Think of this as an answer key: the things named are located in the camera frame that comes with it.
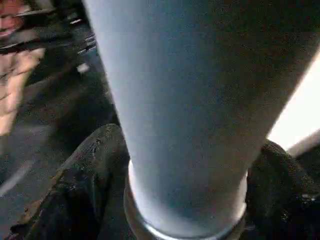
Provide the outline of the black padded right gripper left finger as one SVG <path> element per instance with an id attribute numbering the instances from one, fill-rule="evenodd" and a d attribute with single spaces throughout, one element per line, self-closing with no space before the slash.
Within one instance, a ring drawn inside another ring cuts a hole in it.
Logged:
<path id="1" fill-rule="evenodd" d="M 11 240 L 95 240 L 111 179 L 129 159 L 121 128 L 107 124 L 89 135 L 62 164 L 45 195 L 11 226 Z"/>

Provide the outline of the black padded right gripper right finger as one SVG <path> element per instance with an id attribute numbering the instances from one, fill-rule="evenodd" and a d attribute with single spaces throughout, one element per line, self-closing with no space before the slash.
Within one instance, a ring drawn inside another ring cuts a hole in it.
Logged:
<path id="1" fill-rule="evenodd" d="M 265 240 L 318 240 L 320 186 L 297 160 L 267 140 L 248 170 L 247 211 Z"/>

